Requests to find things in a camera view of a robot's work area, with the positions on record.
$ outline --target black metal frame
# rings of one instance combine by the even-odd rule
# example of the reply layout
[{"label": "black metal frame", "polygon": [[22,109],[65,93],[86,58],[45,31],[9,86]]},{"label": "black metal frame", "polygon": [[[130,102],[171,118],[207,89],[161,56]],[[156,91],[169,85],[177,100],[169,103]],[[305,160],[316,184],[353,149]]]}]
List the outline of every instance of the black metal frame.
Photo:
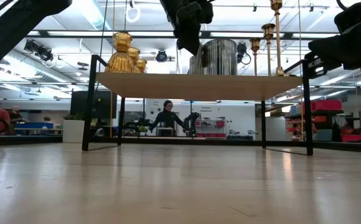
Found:
[{"label": "black metal frame", "polygon": [[[116,146],[120,146],[122,143],[140,143],[140,144],[195,144],[195,145],[226,145],[226,146],[262,146],[263,149],[279,152],[287,152],[291,154],[299,154],[304,156],[313,155],[313,147],[324,147],[331,148],[331,145],[324,142],[313,142],[312,140],[312,114],[311,114],[311,99],[309,92],[309,79],[317,78],[319,75],[316,74],[315,69],[318,66],[315,63],[316,58],[311,55],[305,56],[305,59],[295,63],[291,67],[287,68],[284,72],[289,72],[297,66],[302,64],[302,84],[304,87],[304,104],[305,104],[305,120],[306,120],[306,141],[303,142],[292,142],[292,141],[267,141],[266,140],[266,118],[265,118],[265,101],[261,102],[261,120],[262,120],[262,140],[261,141],[229,141],[229,140],[198,140],[198,139],[162,139],[162,138],[135,138],[125,139],[123,138],[123,122],[125,113],[125,98],[121,99],[120,116],[118,121],[118,137],[117,138],[92,138],[90,135],[90,123],[92,116],[93,97],[95,94],[95,83],[96,83],[96,67],[97,62],[106,66],[106,62],[103,61],[98,55],[92,55],[91,68],[90,68],[90,79],[88,87],[88,102],[87,111],[85,112],[85,126],[83,131],[83,142],[82,150],[91,151],[97,149],[106,149],[115,146],[103,146],[98,148],[89,148],[90,142],[106,142],[106,143],[117,143]],[[284,147],[306,147],[306,153],[282,151],[277,149],[269,149],[268,146],[284,146]],[[356,148],[356,144],[346,144],[344,148]]]}]

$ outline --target silver pot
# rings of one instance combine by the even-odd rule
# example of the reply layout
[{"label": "silver pot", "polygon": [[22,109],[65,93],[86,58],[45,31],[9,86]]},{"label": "silver pot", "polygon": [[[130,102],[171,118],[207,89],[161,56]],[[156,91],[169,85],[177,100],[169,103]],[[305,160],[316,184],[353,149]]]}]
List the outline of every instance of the silver pot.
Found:
[{"label": "silver pot", "polygon": [[237,75],[237,44],[232,40],[211,40],[202,49],[203,75]]}]

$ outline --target ceiling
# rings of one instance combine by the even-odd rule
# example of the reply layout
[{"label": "ceiling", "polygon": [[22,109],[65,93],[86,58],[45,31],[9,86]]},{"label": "ceiling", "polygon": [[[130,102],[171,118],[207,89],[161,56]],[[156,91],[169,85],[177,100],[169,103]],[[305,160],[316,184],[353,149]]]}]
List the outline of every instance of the ceiling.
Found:
[{"label": "ceiling", "polygon": [[[134,31],[134,34],[137,31],[144,32],[143,34],[136,34],[135,36],[137,37],[134,38],[131,45],[139,48],[141,58],[145,58],[148,61],[148,73],[177,73],[177,63],[180,68],[179,72],[187,73],[189,59],[192,55],[184,49],[176,49],[176,40],[171,37],[172,26],[167,21],[166,13],[161,7],[159,0],[135,0],[135,8],[138,7],[140,9],[140,18],[136,22],[128,22],[126,20],[125,12],[126,8],[129,9],[129,4],[127,5],[125,2],[129,3],[129,1],[125,0],[115,0],[115,4],[114,0],[73,0],[73,4],[68,9],[60,14],[46,17],[35,27],[35,32],[31,32],[29,36],[24,38],[14,48],[17,62],[9,62],[6,66],[0,67],[4,72],[15,70],[11,67],[18,67],[18,63],[22,60],[19,55],[22,55],[24,58],[30,58],[34,61],[29,61],[27,63],[28,68],[25,68],[34,73],[26,75],[26,78],[15,73],[12,73],[11,78],[5,78],[5,76],[1,75],[0,81],[13,81],[15,79],[18,82],[21,80],[25,82],[87,82],[90,72],[89,68],[87,67],[87,70],[81,71],[78,69],[80,66],[77,63],[90,64],[92,54],[101,55],[105,61],[108,61],[115,52],[112,48],[110,36],[113,32],[121,30],[131,30]],[[359,1],[343,0],[342,2],[349,6]],[[249,41],[241,37],[260,35],[262,25],[274,23],[274,12],[270,9],[270,1],[216,0],[213,2],[213,5],[213,21],[211,24],[202,25],[202,31],[207,31],[211,35],[215,32],[221,32],[221,35],[228,35],[227,38],[235,42],[246,42],[248,48],[250,48]],[[253,12],[254,5],[257,6],[255,12]],[[129,11],[128,16],[130,19],[137,15],[136,11],[136,9]],[[309,52],[307,47],[310,41],[309,38],[320,38],[317,35],[326,36],[323,33],[327,33],[327,35],[337,33],[334,17],[340,11],[341,9],[335,1],[283,1],[283,8],[280,10],[280,31],[281,33],[289,32],[291,35],[294,34],[293,38],[284,38],[280,44],[283,68],[298,62]],[[101,32],[98,31],[102,30],[103,27],[107,32],[104,33],[104,38],[101,38]],[[304,34],[303,40],[299,40],[298,33],[300,30]],[[154,35],[161,38],[148,37],[154,31],[156,32]],[[29,55],[24,50],[27,40],[34,40],[39,45],[51,48],[52,52],[56,55],[55,63],[42,65],[38,57]],[[201,41],[204,44],[209,40],[210,38],[208,37]],[[277,66],[276,47],[276,42],[273,41],[271,48],[271,73],[275,73]],[[173,60],[164,63],[154,61],[154,56],[160,49],[165,50]],[[257,62],[258,75],[268,75],[267,50],[266,43],[263,40],[261,41]],[[291,73],[293,75],[300,75],[301,71],[297,67]],[[238,74],[253,75],[253,63],[250,65],[239,64]],[[341,78],[335,82],[329,82],[329,80],[337,77]],[[361,82],[361,72],[338,69],[332,71],[329,75],[313,80],[311,85],[354,85],[356,82]],[[18,85],[16,87],[21,90],[30,88],[30,86]],[[59,88],[58,91],[70,94],[69,90],[71,88],[70,86],[64,86],[62,89]],[[77,89],[86,90],[86,86],[79,86]],[[294,96],[300,94],[300,91],[300,89],[295,89],[279,97]],[[318,94],[322,96],[326,95],[326,92],[330,94],[336,90],[326,88],[320,89],[320,91]]]}]

